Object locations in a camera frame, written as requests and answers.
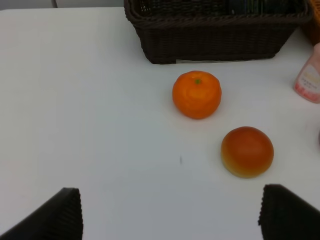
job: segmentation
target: fake fruit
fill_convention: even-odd
[[[262,131],[243,126],[224,137],[221,158],[225,168],[232,174],[241,178],[254,178],[271,166],[274,147]]]
[[[192,119],[204,119],[213,114],[220,104],[221,95],[219,80],[205,71],[182,74],[172,89],[174,105]]]

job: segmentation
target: bread roll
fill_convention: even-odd
[[[221,157],[225,168],[232,174],[241,178],[254,178],[271,166],[274,147],[262,131],[243,126],[224,137]]]

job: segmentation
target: brown wicker basket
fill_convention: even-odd
[[[320,0],[310,0],[314,16],[311,21],[302,25],[302,30],[313,45],[320,43]]]
[[[274,57],[312,18],[307,0],[286,1],[286,14],[227,15],[225,0],[124,0],[124,10],[153,64],[244,61]]]

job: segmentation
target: bottle label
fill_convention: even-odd
[[[295,82],[294,89],[313,102],[320,102],[320,75],[312,65],[307,65]]]

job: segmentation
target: orange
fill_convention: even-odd
[[[181,113],[192,119],[209,117],[221,101],[219,80],[205,71],[182,74],[173,85],[172,99]]]

